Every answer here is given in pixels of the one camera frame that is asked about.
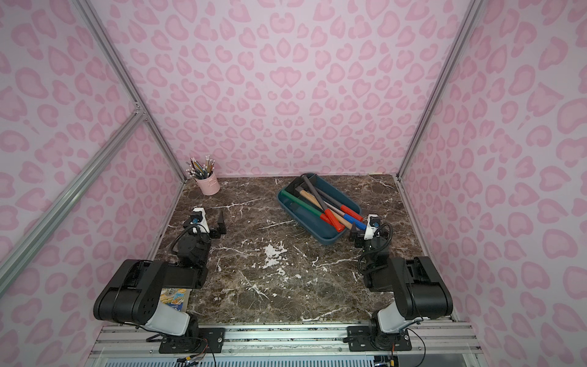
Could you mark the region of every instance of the black bracket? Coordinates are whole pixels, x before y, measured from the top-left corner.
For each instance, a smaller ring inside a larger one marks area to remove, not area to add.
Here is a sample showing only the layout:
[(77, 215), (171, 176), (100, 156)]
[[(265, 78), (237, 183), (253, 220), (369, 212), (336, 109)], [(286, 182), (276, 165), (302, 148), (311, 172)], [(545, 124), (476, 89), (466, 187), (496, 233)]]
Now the black bracket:
[(165, 335), (159, 346), (160, 354), (190, 353), (199, 354), (206, 348), (207, 352), (221, 353), (224, 344), (224, 328), (205, 328), (198, 330), (198, 337)]
[(346, 328), (346, 334), (347, 337), (343, 341), (349, 344), (351, 352), (391, 351), (392, 349), (411, 351), (410, 337), (405, 330), (397, 334), (372, 335), (369, 326), (349, 326)]

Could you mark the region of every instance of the pencil cup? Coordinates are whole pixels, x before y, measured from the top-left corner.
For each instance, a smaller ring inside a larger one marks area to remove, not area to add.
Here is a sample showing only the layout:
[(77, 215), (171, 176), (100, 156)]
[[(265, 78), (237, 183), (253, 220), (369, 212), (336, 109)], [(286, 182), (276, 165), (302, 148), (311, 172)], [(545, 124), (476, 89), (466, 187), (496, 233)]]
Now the pencil cup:
[(197, 180), (195, 181), (200, 190), (204, 195), (210, 196), (214, 195), (218, 191), (220, 191), (220, 183), (218, 183), (218, 177), (216, 177), (216, 172), (212, 172), (210, 177), (204, 180)]

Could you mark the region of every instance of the pink leopard print wall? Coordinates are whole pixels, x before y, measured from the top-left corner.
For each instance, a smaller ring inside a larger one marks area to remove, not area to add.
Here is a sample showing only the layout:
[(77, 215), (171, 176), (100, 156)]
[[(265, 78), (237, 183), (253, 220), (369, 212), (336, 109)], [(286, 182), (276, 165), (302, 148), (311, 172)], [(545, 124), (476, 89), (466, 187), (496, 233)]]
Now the pink leopard print wall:
[(180, 163), (397, 171), (468, 0), (93, 1)]
[(587, 2), (493, 0), (407, 191), (495, 367), (587, 365)]
[(0, 5), (0, 262), (130, 115), (68, 0)]
[(124, 259), (146, 256), (179, 186), (140, 126), (0, 299), (0, 365), (83, 365), (97, 295)]

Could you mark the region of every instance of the brown marble surface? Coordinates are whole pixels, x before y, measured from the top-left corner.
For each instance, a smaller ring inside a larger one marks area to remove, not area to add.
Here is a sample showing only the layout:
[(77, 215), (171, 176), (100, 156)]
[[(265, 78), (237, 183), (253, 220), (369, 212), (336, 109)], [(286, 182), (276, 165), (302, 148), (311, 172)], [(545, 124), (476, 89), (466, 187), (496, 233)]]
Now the brown marble surface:
[[(292, 179), (220, 179), (221, 190), (211, 197), (193, 181), (186, 185), (156, 259), (175, 261), (166, 248), (194, 207), (205, 208), (211, 225), (224, 210), (228, 234), (213, 240), (208, 278), (188, 304), (200, 322), (351, 321), (368, 319), (393, 300), (391, 292), (371, 293), (363, 286), (356, 271), (361, 249), (347, 234), (324, 246), (281, 209), (276, 194)], [(392, 224), (392, 256), (421, 254), (392, 176), (324, 179), (357, 202), (364, 215), (379, 214)]]

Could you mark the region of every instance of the colorful book cover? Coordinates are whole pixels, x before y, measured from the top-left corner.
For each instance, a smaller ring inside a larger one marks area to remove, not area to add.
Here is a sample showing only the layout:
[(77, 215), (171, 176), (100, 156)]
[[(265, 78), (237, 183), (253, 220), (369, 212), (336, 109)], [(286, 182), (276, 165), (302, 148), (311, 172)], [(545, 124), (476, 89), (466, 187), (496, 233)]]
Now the colorful book cover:
[(185, 312), (187, 301), (190, 298), (190, 290), (186, 288), (163, 288), (159, 300), (178, 311)]

